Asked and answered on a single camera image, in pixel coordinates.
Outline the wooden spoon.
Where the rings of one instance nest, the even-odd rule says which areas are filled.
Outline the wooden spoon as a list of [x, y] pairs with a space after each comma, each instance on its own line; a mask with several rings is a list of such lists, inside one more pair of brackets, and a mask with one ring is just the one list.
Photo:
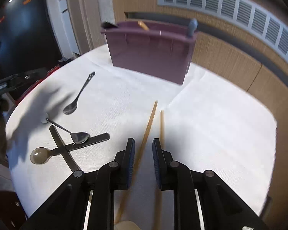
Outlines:
[[145, 31], [149, 31], [149, 27], [143, 22], [143, 21], [138, 21], [138, 25], [144, 29]]

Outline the light blue plastic spoon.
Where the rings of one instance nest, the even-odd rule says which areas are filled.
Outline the light blue plastic spoon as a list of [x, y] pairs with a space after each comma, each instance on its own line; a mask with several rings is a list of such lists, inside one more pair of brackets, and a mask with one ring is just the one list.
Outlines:
[[194, 35], [197, 27], [198, 27], [198, 21], [196, 19], [191, 19], [189, 24], [188, 24], [186, 36], [188, 38], [193, 38], [193, 35]]

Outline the white table cloth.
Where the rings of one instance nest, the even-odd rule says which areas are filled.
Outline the white table cloth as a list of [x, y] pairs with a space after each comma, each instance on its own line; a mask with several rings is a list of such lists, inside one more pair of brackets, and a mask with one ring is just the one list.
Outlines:
[[[90, 73], [95, 76], [78, 99], [74, 113], [63, 114]], [[164, 111], [163, 148], [189, 169], [213, 170], [257, 214], [266, 201], [275, 161], [277, 122], [257, 99], [231, 82], [191, 64], [183, 85], [114, 67], [109, 49], [101, 46], [66, 64], [37, 85], [7, 121], [7, 154], [15, 191], [27, 215], [71, 175], [62, 156], [42, 165], [30, 161], [38, 147], [53, 149], [49, 117], [71, 132], [92, 136], [109, 133], [108, 141], [72, 152], [84, 172], [112, 161], [133, 138], [139, 149], [155, 101], [153, 125], [122, 220], [151, 229], [156, 177], [152, 141], [160, 138]]]

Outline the purple plastic utensil holder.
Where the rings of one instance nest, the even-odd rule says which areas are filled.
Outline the purple plastic utensil holder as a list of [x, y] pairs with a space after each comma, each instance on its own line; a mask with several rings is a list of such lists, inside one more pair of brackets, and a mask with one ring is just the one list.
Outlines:
[[149, 31], [142, 29], [138, 21], [101, 24], [113, 66], [182, 85], [194, 53], [197, 31], [193, 38], [188, 38], [188, 26], [144, 23]]

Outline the wooden counter cabinet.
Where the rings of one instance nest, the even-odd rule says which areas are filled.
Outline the wooden counter cabinet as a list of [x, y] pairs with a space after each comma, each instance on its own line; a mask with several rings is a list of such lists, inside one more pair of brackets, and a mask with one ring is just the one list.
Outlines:
[[277, 121], [276, 160], [268, 191], [270, 229], [288, 228], [288, 64], [259, 38], [216, 16], [160, 6], [157, 0], [112, 0], [116, 21], [137, 12], [195, 18], [201, 32], [193, 61], [231, 81], [262, 102]]

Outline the grey ventilation grille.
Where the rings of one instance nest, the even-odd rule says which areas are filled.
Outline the grey ventilation grille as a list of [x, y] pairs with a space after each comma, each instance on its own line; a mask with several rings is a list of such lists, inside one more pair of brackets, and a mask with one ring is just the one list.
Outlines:
[[190, 9], [226, 20], [258, 37], [288, 63], [288, 26], [250, 0], [158, 0], [158, 5]]

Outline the black handled brown spoon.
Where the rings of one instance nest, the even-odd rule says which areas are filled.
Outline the black handled brown spoon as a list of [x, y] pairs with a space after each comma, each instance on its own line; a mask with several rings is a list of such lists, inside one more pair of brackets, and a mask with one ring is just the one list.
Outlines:
[[[90, 137], [85, 143], [82, 144], [76, 144], [76, 143], [71, 143], [66, 145], [64, 148], [68, 151], [75, 151], [78, 149], [82, 149], [84, 147], [88, 147], [91, 145], [95, 145], [101, 142], [105, 142], [110, 139], [110, 135], [108, 133], [103, 133], [97, 136]], [[43, 163], [46, 163], [50, 157], [52, 156], [57, 156], [62, 154], [63, 151], [59, 150], [59, 148], [54, 148], [52, 150], [45, 148], [45, 147], [38, 147], [34, 149], [31, 154], [30, 154], [30, 160], [32, 163], [36, 165], [41, 165]]]

